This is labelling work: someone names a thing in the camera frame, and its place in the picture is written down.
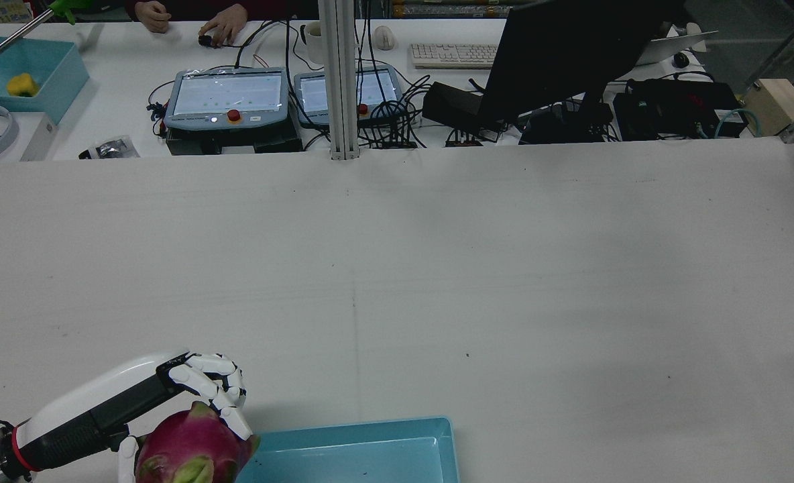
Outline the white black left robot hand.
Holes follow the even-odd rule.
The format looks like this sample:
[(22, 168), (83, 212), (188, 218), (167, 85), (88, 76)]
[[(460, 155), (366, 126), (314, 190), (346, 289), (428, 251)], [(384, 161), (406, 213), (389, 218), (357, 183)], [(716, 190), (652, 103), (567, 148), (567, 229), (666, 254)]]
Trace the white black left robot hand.
[[(170, 415), (146, 436), (131, 420), (181, 392), (191, 409)], [(23, 474), (71, 464), (106, 449), (121, 482), (233, 482), (260, 446), (243, 418), (241, 369), (220, 354), (188, 350), (138, 358), (67, 392), (11, 432)]]

